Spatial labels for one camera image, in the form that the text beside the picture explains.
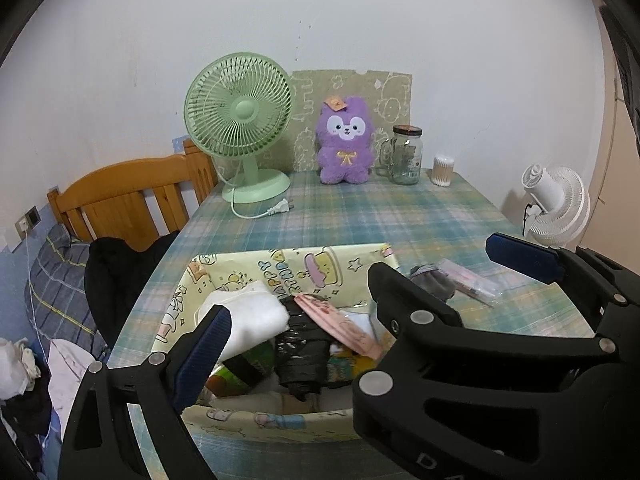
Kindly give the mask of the black umbrella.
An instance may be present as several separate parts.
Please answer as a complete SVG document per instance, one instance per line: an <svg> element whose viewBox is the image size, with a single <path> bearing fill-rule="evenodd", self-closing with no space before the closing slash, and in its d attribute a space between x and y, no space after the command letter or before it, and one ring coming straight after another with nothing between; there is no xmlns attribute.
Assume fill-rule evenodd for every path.
<svg viewBox="0 0 640 480"><path fill-rule="evenodd" d="M328 361L334 338L314 322L293 296L281 300L288 312L288 329L274 341L274 372L281 387L296 400L319 394L328 378Z"/></svg>

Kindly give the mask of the blue plaid pillow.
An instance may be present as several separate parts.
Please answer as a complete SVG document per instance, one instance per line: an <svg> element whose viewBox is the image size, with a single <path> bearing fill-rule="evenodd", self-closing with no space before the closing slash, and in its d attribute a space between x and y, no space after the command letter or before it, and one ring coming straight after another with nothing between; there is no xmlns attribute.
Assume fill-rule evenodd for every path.
<svg viewBox="0 0 640 480"><path fill-rule="evenodd" d="M85 293L89 244L74 237L62 223L44 238L25 285L36 334L44 348L53 339L64 339L102 360L110 349L96 327Z"/></svg>

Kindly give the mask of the yellow cartoon storage box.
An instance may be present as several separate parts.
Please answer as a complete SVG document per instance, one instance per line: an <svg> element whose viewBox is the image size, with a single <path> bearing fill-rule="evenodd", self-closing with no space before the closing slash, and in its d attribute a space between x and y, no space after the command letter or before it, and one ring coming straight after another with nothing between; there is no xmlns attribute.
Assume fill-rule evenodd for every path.
<svg viewBox="0 0 640 480"><path fill-rule="evenodd" d="M276 302L288 294L314 292L334 307L369 313L367 270L377 262L399 266L386 243L197 255L169 299L152 349L168 352L216 304L231 315L224 358L239 356L282 333L288 322ZM258 442L319 443L356 437L351 408L285 415L247 401L240 408L193 405L182 418L206 434Z"/></svg>

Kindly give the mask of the gray socks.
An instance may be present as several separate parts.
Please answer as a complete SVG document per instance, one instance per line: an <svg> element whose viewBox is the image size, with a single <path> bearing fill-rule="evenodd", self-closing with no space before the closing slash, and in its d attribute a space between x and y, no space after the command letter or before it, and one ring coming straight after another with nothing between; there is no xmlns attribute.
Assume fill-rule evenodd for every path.
<svg viewBox="0 0 640 480"><path fill-rule="evenodd" d="M454 281L431 263L414 266L409 272L409 280L443 302L456 293Z"/></svg>

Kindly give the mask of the white towel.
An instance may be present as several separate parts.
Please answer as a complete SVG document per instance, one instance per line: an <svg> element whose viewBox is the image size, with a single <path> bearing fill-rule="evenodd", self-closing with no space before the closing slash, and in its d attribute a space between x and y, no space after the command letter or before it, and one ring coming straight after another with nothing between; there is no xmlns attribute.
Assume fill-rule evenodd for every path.
<svg viewBox="0 0 640 480"><path fill-rule="evenodd" d="M233 292L214 290L196 310L195 324L201 322L216 304L227 308L231 315L230 337L219 362L238 356L288 329L288 311L262 282L251 282Z"/></svg>

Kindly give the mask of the cartoon tissue pack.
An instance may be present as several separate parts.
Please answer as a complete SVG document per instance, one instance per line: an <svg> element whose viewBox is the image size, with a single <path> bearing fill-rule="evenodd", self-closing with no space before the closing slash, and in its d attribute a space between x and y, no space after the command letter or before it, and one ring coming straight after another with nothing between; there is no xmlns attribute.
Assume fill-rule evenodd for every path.
<svg viewBox="0 0 640 480"><path fill-rule="evenodd" d="M353 352L341 344L331 344L330 355L326 363L326 382L329 385L347 384L361 373L375 368L376 362L367 356Z"/></svg>

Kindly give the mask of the green tissue pack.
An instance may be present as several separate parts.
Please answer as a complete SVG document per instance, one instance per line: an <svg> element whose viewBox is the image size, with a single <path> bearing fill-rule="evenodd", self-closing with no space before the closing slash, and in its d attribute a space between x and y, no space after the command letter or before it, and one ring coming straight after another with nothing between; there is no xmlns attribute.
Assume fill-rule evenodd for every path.
<svg viewBox="0 0 640 480"><path fill-rule="evenodd" d="M273 372L276 352L270 341L218 364L206 380L206 389L217 398L242 396Z"/></svg>

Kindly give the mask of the white garment on bed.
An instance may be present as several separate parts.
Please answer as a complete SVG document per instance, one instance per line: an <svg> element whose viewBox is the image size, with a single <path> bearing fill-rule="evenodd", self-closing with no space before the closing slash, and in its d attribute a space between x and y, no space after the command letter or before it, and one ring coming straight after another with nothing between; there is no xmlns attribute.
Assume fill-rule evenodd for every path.
<svg viewBox="0 0 640 480"><path fill-rule="evenodd" d="M51 373L49 396L64 437L75 396L94 356L66 339L51 339L48 367Z"/></svg>

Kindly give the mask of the cotton swab container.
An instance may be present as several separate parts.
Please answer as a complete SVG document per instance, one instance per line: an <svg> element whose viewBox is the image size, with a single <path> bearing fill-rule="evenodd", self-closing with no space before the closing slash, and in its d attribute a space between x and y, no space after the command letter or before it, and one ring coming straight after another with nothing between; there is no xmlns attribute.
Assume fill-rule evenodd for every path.
<svg viewBox="0 0 640 480"><path fill-rule="evenodd" d="M446 155L435 155L431 172L434 185L446 188L450 185L454 174L454 159Z"/></svg>

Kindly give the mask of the glass mason jar mug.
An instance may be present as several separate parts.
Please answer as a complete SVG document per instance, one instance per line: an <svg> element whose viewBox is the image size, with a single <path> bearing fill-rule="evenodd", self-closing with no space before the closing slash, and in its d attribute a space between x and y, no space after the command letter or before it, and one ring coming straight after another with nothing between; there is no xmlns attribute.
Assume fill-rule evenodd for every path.
<svg viewBox="0 0 640 480"><path fill-rule="evenodd" d="M422 129L412 125L394 125L393 135L382 142L378 171L390 182L415 185L422 168Z"/></svg>

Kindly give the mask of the green desk fan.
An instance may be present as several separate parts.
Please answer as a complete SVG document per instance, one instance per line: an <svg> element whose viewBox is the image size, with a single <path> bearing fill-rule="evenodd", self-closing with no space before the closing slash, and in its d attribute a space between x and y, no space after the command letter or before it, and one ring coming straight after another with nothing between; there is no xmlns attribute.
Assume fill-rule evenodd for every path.
<svg viewBox="0 0 640 480"><path fill-rule="evenodd" d="M207 64L191 82L183 104L186 132L214 162L234 160L221 196L232 214L258 220L292 209L282 196L291 186L281 170L258 166L257 156L268 151L288 128L293 90L286 71L271 58L235 52Z"/></svg>

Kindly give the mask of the white crumpled cloth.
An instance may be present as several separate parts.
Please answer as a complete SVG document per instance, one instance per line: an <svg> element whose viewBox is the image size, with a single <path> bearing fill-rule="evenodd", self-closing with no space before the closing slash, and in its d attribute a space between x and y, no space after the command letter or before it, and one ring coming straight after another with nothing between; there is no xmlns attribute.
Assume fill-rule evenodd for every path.
<svg viewBox="0 0 640 480"><path fill-rule="evenodd" d="M10 400L32 391L41 370L25 338L13 342L0 339L0 399Z"/></svg>

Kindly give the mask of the clear plastic pencil pouch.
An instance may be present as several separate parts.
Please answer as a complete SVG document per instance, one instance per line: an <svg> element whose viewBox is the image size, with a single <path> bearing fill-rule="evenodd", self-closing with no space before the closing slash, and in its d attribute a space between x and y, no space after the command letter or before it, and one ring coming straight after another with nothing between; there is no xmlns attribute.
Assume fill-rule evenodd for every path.
<svg viewBox="0 0 640 480"><path fill-rule="evenodd" d="M437 269L446 275L462 294L469 296L488 307L495 307L502 297L502 288L495 282L473 271L459 266L448 259L436 263Z"/></svg>

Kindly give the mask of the wooden bed headboard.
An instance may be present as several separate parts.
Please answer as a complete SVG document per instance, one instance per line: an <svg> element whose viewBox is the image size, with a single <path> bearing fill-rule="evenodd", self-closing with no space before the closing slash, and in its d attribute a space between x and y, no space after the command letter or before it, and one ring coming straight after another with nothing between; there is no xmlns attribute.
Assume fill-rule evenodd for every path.
<svg viewBox="0 0 640 480"><path fill-rule="evenodd" d="M190 140L183 142L181 154L103 167L63 192L54 188L47 199L55 220L78 240L116 237L141 252L160 238L144 194L152 194L168 231L179 231L189 221L181 191L185 183L199 203L218 183L212 159Z"/></svg>

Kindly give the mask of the pink wet wipes pack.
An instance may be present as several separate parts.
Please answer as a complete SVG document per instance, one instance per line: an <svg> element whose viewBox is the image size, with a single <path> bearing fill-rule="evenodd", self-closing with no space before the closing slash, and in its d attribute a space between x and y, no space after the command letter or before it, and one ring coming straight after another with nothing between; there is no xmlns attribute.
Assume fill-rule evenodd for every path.
<svg viewBox="0 0 640 480"><path fill-rule="evenodd" d="M382 356L383 348L366 314L344 313L329 301L311 294L297 294L294 301L322 330L343 346L372 360Z"/></svg>

